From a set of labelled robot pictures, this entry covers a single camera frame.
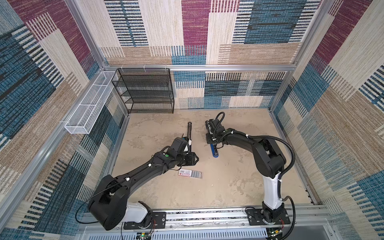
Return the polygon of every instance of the white wire basket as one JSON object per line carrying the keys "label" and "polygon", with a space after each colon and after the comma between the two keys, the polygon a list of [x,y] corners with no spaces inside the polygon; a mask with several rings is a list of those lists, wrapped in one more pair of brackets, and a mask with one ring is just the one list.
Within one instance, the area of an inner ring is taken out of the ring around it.
{"label": "white wire basket", "polygon": [[113,89],[113,78],[117,78],[114,71],[103,71],[99,74],[81,103],[65,124],[65,129],[67,129],[70,134],[89,134],[91,132],[93,125]]}

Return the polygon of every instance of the table surface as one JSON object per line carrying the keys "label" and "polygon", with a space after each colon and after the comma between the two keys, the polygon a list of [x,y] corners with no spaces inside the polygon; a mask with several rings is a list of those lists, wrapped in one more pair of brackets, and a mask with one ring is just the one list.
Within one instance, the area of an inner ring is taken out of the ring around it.
{"label": "table surface", "polygon": [[[267,109],[175,109],[174,114],[131,114],[112,176],[127,173],[148,161],[155,152],[171,145],[175,137],[186,135],[187,124],[192,122],[192,151],[200,160],[195,166],[183,168],[201,171],[203,177],[182,177],[178,176],[178,171],[168,171],[140,187],[129,201],[140,200],[153,209],[261,205],[263,179],[256,169],[253,154],[225,145],[218,150],[219,157],[214,158],[205,141],[205,121],[215,118],[221,111],[225,112],[222,122],[225,128],[249,135],[278,137]],[[289,155],[284,145],[278,144],[288,165]],[[294,168],[282,180],[283,197],[290,195],[296,204],[310,203]]]}

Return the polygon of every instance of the blue object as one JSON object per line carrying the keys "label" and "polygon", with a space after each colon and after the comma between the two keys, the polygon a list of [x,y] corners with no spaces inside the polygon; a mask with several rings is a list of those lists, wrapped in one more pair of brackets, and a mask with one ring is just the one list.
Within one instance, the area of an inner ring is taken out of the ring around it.
{"label": "blue object", "polygon": [[214,157],[218,157],[218,151],[217,149],[215,149],[215,147],[213,146],[213,144],[211,144],[211,150],[212,150],[212,155]]}

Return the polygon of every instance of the black mounting plate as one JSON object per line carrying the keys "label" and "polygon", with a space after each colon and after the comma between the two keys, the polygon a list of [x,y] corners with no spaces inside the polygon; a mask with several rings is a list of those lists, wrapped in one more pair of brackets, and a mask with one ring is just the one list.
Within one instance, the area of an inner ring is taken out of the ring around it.
{"label": "black mounting plate", "polygon": [[[264,221],[263,218],[264,216],[261,213],[262,209],[252,209],[248,208],[245,210],[245,213],[248,216],[248,222],[249,225],[251,226],[259,226],[259,225],[267,225]],[[290,224],[291,221],[289,220],[287,211],[284,209],[281,214],[277,217],[277,221],[275,222],[275,225],[281,225],[280,218],[284,221],[284,224]]]}
{"label": "black mounting plate", "polygon": [[[155,229],[165,228],[166,227],[166,212],[154,212],[152,213],[152,218],[156,221]],[[150,230],[153,227],[154,221],[151,221],[146,230]],[[135,222],[125,222],[124,230],[140,229],[137,223]]]}

